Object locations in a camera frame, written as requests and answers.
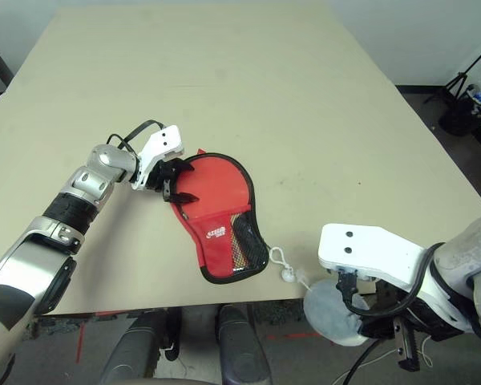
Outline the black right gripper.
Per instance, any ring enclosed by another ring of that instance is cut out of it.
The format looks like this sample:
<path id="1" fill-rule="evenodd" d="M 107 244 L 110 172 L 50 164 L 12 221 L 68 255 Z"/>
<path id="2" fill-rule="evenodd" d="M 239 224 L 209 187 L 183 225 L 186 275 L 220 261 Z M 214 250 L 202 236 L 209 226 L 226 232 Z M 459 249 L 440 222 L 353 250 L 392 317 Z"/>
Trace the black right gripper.
<path id="1" fill-rule="evenodd" d="M 378 290 L 371 310 L 384 310 L 404 297 L 402 290 Z M 463 332 L 441 319 L 422 300 L 414 302 L 398 317 L 363 318 L 359 333 L 368 338 L 395 340 L 398 366 L 405 371 L 419 371 L 420 362 L 415 331 L 428 334 L 440 342 Z"/>

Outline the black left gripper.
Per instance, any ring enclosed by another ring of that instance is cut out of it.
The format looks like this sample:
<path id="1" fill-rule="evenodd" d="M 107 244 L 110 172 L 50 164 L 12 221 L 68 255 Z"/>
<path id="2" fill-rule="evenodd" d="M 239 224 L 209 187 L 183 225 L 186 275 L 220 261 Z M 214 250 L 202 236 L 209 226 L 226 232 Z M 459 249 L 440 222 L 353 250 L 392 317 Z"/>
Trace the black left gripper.
<path id="1" fill-rule="evenodd" d="M 171 183 L 176 174 L 192 172 L 194 167 L 186 160 L 175 158 L 173 160 L 159 160 L 149 173 L 149 189 L 161 193 L 166 202 L 173 204 L 189 204 L 200 198 L 187 192 L 173 193 Z"/>

